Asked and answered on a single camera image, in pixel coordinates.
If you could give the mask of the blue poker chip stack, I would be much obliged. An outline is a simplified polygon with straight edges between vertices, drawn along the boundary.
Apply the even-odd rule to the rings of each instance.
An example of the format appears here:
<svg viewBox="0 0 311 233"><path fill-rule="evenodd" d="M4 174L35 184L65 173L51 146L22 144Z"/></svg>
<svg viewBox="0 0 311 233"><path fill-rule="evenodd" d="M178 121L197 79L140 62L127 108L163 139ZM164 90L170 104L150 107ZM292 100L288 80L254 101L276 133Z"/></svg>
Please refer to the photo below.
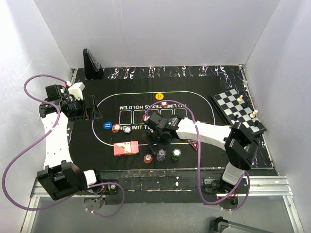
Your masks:
<svg viewBox="0 0 311 233"><path fill-rule="evenodd" d="M156 159L158 161L163 161L166 157L166 151L164 149L159 149L157 154L156 154Z"/></svg>

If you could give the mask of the red poker chip stack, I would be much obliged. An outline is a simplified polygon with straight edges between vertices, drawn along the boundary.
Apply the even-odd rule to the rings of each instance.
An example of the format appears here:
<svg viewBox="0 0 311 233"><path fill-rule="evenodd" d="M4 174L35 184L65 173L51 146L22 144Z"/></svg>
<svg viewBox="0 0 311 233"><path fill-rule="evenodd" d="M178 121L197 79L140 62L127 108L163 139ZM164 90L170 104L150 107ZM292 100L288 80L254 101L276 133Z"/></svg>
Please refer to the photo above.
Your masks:
<svg viewBox="0 0 311 233"><path fill-rule="evenodd" d="M145 154L144 155L144 162L149 164L153 161L153 156L151 154Z"/></svg>

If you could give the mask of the blue small blind button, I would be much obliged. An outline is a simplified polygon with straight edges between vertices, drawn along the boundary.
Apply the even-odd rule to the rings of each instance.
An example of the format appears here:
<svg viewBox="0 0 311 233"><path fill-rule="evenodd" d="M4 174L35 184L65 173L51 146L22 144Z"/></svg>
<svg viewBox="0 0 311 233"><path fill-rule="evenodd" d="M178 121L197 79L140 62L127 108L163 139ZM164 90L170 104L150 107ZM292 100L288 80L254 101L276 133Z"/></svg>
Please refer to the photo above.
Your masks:
<svg viewBox="0 0 311 233"><path fill-rule="evenodd" d="M110 129L112 128L112 126L113 126L113 124L112 124L112 122L110 122L110 121L106 121L106 122L103 124L103 128L104 128L105 130L110 130Z"/></svg>

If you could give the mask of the red chips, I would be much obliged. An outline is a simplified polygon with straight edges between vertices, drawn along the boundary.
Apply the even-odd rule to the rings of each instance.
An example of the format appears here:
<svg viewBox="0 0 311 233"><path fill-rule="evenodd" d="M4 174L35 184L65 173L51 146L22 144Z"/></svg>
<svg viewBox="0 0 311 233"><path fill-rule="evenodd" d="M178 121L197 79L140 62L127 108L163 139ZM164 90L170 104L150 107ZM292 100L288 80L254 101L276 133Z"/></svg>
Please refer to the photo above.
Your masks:
<svg viewBox="0 0 311 233"><path fill-rule="evenodd" d="M121 125L120 124L114 124L113 126L112 126L112 132L113 133L117 133L117 132L119 132L121 130Z"/></svg>
<svg viewBox="0 0 311 233"><path fill-rule="evenodd" d="M166 101L163 101L160 103L161 107L167 107L168 106L168 103Z"/></svg>

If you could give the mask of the red triangular acrylic marker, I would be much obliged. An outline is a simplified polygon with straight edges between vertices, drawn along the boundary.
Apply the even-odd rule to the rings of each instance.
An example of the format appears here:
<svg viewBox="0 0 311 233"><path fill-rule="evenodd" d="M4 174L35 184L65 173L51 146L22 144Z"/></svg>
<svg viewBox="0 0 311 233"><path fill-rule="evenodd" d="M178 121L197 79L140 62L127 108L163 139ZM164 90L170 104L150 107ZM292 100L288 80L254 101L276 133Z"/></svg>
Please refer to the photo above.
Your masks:
<svg viewBox="0 0 311 233"><path fill-rule="evenodd" d="M198 141L197 140L189 140L189 144L193 147L195 151L198 150Z"/></svg>

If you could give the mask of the yellow round dealer button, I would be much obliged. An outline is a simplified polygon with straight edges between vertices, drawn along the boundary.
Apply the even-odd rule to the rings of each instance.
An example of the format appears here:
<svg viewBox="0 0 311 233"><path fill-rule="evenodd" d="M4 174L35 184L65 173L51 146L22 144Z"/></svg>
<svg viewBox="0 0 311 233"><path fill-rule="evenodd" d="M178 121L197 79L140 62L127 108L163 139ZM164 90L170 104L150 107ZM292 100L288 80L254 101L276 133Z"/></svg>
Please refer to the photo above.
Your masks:
<svg viewBox="0 0 311 233"><path fill-rule="evenodd" d="M156 93L155 98L157 100L163 100L164 99L164 95L162 93Z"/></svg>

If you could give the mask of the blue chips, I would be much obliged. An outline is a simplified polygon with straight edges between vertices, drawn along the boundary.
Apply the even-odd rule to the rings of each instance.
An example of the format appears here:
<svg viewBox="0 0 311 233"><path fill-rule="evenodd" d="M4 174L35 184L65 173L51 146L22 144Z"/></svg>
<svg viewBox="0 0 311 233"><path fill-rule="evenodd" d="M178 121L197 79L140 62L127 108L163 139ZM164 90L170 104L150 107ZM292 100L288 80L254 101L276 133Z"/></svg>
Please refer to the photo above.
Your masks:
<svg viewBox="0 0 311 233"><path fill-rule="evenodd" d="M132 131L131 127L130 126L124 126L123 127L123 132L124 133L130 133Z"/></svg>

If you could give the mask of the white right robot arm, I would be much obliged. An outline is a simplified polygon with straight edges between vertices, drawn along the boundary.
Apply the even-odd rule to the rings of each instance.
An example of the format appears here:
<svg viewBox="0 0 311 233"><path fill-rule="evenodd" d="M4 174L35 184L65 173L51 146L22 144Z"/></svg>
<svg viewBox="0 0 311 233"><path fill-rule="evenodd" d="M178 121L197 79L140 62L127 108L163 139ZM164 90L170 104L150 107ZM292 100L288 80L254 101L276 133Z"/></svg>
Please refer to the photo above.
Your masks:
<svg viewBox="0 0 311 233"><path fill-rule="evenodd" d="M196 140L198 145L203 142L224 150L228 164L220 188L226 193L233 192L243 172L251 169L259 148L259 140L238 122L233 126L217 126L176 115L166 118L158 113L144 115L142 120L151 129L143 138L153 153L166 148L174 139Z"/></svg>

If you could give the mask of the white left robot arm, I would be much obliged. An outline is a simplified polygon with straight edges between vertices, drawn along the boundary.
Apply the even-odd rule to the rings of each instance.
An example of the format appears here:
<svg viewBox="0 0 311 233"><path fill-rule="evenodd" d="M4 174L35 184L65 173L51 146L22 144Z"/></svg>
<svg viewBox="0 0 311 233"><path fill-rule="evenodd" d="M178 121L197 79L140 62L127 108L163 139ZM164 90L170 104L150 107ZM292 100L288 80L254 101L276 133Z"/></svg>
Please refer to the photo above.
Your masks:
<svg viewBox="0 0 311 233"><path fill-rule="evenodd" d="M47 98L40 104L39 114L46 133L46 156L43 170L37 179L53 200L60 200L80 191L99 194L103 181L94 170L83 171L75 165L69 153L68 124L102 118L93 95L83 97L85 85L75 83L71 87L50 85Z"/></svg>

